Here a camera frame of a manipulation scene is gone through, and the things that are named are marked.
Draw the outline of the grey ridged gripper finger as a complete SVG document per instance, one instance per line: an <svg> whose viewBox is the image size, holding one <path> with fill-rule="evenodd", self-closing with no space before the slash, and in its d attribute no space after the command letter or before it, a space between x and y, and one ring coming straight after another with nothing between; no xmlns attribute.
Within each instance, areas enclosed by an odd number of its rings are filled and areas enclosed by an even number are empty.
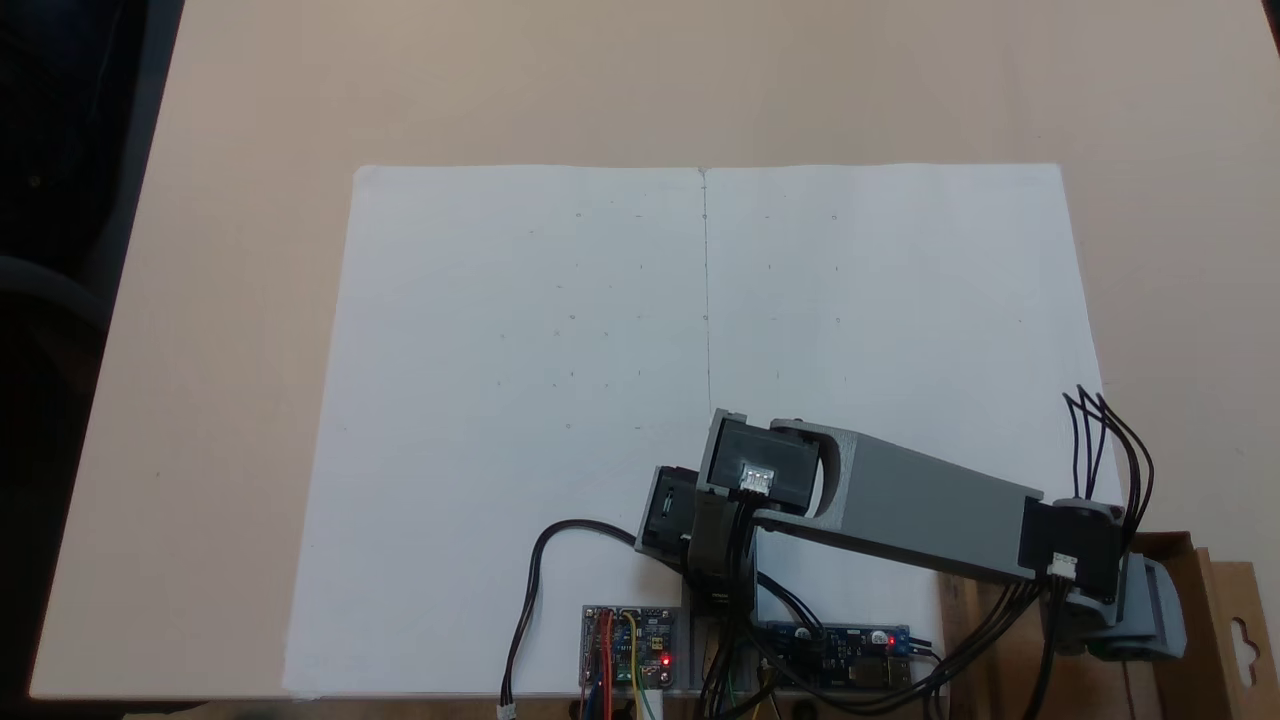
<svg viewBox="0 0 1280 720"><path fill-rule="evenodd" d="M1187 630L1181 602L1169 570L1130 553L1114 630L1114 657L1120 661L1183 659Z"/></svg>

